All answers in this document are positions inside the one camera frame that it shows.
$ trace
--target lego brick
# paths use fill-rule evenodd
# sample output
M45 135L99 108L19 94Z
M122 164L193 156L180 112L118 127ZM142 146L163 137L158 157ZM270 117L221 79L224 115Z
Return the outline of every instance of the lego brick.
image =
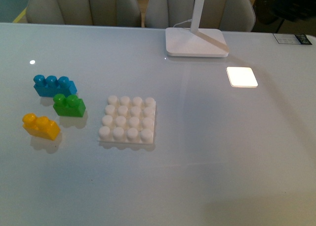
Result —
M53 75L46 79L43 75L36 75L33 80L35 82L34 89L41 97L54 97L56 94L63 94L68 97L77 93L74 82L66 76L62 76L57 80Z
M53 141L60 132L57 123L46 116L36 117L34 113L28 113L24 115L22 121L23 128L32 136Z
M72 94L66 98L63 94L56 94L53 100L53 107L59 116L83 117L85 105L77 95Z
M108 97L103 126L99 129L99 141L130 144L153 144L156 102L140 97L132 100L123 96Z

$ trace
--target blue building block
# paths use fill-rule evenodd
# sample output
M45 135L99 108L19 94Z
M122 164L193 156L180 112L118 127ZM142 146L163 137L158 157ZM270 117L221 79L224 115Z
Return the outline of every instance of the blue building block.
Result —
M53 75L46 79L43 75L36 75L33 80L35 82L34 89L41 97L54 97L56 94L63 94L68 97L77 93L74 82L66 76L62 76L57 80Z

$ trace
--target chair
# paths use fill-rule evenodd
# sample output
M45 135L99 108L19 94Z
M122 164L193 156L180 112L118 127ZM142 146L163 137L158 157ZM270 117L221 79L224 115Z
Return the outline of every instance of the chair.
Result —
M193 7L194 0L149 0L145 27L173 27L191 19ZM199 27L250 32L255 18L249 0L205 0Z
M29 23L141 27L137 0L29 0Z

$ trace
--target block stud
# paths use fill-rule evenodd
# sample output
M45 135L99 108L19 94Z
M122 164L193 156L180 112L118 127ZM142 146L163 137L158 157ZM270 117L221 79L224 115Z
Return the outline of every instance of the block stud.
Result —
M66 76L62 76L58 79L58 83L60 87L67 89L70 86L69 78Z
M33 80L34 80L35 84L39 87L46 86L46 80L45 80L45 77L43 75L36 75Z
M58 82L57 78L53 75L50 75L46 78L46 82L49 88L57 88L58 87Z

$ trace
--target white building block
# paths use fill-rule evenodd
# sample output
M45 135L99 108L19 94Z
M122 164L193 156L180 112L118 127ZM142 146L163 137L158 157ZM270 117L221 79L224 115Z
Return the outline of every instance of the white building block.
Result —
M108 97L99 141L113 143L146 144L154 143L156 102L153 98L132 100L123 96Z

